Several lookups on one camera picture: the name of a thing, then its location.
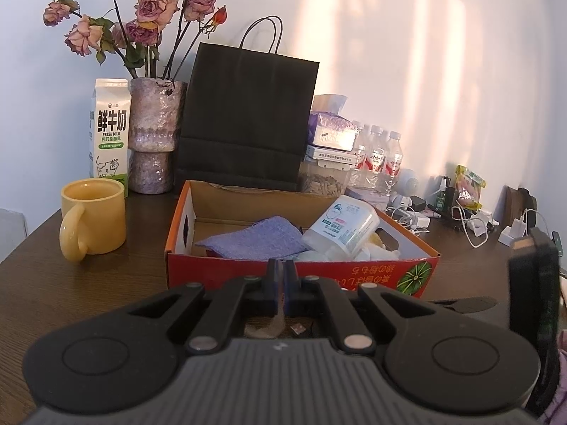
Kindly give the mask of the purple knitted cloth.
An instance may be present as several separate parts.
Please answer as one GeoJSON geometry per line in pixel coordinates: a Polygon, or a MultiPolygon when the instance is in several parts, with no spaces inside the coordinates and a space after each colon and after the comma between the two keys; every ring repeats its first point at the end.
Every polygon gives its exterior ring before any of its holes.
{"type": "Polygon", "coordinates": [[[221,258],[243,261],[282,259],[309,249],[301,230],[281,216],[261,220],[239,231],[210,236],[197,246],[221,258]]]}

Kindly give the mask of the white plastic jar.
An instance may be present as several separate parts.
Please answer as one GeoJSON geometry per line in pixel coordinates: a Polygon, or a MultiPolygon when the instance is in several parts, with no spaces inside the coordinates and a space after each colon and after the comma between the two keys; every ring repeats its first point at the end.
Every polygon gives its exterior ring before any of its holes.
{"type": "Polygon", "coordinates": [[[355,254],[379,224],[380,217],[371,204],[341,195],[303,234],[303,241],[319,252],[336,248],[345,255],[355,254]]]}

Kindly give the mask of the clear nut container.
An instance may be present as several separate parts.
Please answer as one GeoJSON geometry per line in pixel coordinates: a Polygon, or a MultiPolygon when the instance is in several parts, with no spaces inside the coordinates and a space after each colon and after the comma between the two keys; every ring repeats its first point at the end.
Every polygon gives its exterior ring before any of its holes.
{"type": "Polygon", "coordinates": [[[338,197],[347,187],[352,167],[330,163],[321,166],[316,161],[303,161],[300,165],[298,188],[302,193],[338,197]]]}

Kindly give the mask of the white charger block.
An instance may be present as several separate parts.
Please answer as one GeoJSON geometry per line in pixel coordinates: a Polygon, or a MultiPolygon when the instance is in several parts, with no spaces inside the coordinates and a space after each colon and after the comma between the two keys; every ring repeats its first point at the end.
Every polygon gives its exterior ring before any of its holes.
{"type": "Polygon", "coordinates": [[[406,227],[409,229],[428,229],[431,219],[421,213],[410,212],[406,217],[406,227]]]}

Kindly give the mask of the snack bag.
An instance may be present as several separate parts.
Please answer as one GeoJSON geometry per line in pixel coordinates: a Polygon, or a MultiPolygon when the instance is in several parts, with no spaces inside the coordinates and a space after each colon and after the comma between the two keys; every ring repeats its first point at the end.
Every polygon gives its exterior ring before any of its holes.
{"type": "Polygon", "coordinates": [[[466,166],[455,167],[456,201],[465,209],[478,211],[482,208],[481,193],[485,180],[466,166]]]}

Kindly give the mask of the white flat box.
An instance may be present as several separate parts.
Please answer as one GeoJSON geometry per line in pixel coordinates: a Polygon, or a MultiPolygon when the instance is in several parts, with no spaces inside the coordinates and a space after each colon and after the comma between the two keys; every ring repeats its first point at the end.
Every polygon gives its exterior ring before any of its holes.
{"type": "Polygon", "coordinates": [[[354,165],[357,161],[357,157],[352,153],[312,145],[307,146],[305,155],[314,160],[332,161],[339,164],[354,165]]]}

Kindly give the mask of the white robot speaker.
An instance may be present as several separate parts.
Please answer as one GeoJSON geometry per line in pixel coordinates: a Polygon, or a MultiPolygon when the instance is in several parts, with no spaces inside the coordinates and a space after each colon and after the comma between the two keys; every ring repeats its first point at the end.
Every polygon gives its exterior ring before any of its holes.
{"type": "Polygon", "coordinates": [[[392,191],[402,197],[415,196],[419,190],[420,181],[413,170],[404,168],[398,173],[398,180],[392,191]]]}

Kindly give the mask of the water bottle pack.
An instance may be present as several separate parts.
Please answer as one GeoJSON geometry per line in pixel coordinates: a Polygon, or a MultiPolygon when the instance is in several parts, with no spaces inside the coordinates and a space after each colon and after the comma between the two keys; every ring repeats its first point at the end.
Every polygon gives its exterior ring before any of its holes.
{"type": "Polygon", "coordinates": [[[355,126],[355,165],[350,173],[348,187],[390,195],[404,159],[402,134],[398,131],[386,131],[378,125],[355,122],[355,126]]]}

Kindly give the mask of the purple tissue pack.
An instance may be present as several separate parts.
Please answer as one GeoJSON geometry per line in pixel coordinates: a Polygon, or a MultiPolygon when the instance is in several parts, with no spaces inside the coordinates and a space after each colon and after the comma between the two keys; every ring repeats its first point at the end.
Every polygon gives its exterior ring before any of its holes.
{"type": "Polygon", "coordinates": [[[350,152],[355,145],[358,127],[340,115],[347,97],[320,94],[313,97],[308,124],[309,145],[350,152]]]}

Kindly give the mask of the black paper bag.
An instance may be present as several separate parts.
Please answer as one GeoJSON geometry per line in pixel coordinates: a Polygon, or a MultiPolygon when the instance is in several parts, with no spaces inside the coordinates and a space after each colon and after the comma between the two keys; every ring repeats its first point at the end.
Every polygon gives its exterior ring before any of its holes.
{"type": "Polygon", "coordinates": [[[278,53],[279,16],[265,51],[201,43],[185,99],[174,186],[188,180],[298,188],[319,64],[278,53]]]}

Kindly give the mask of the yellow ceramic mug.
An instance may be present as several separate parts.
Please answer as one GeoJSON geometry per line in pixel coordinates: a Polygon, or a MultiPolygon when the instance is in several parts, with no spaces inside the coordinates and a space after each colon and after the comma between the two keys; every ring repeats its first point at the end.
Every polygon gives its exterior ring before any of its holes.
{"type": "Polygon", "coordinates": [[[80,262],[87,255],[119,249],[126,241],[125,189],[111,178],[87,178],[61,190],[62,223],[58,239],[62,255],[80,262]]]}

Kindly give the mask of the purple glass vase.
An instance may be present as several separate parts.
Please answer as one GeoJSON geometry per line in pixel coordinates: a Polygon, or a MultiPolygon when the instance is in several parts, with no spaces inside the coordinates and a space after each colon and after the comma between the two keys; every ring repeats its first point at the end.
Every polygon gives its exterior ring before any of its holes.
{"type": "Polygon", "coordinates": [[[158,195],[173,186],[173,159],[181,131],[187,83],[133,79],[129,127],[129,188],[158,195]]]}

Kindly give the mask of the white milk carton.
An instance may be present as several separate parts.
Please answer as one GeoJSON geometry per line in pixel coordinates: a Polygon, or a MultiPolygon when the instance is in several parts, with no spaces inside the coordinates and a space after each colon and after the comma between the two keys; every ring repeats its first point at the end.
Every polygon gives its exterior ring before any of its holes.
{"type": "Polygon", "coordinates": [[[89,175],[117,180],[128,196],[132,96],[126,79],[95,81],[89,117],[89,175]]]}

